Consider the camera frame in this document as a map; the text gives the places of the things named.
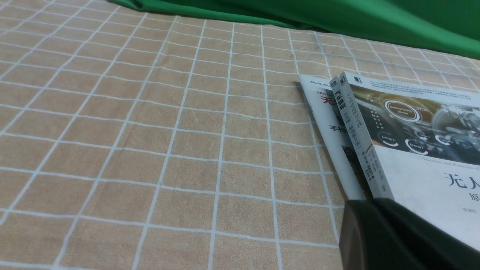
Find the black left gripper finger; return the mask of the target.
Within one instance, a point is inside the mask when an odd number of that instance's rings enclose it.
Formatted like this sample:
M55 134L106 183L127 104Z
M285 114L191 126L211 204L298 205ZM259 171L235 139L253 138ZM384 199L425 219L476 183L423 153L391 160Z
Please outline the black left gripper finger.
M479 251L391 199L348 200L339 240L345 270L478 270Z

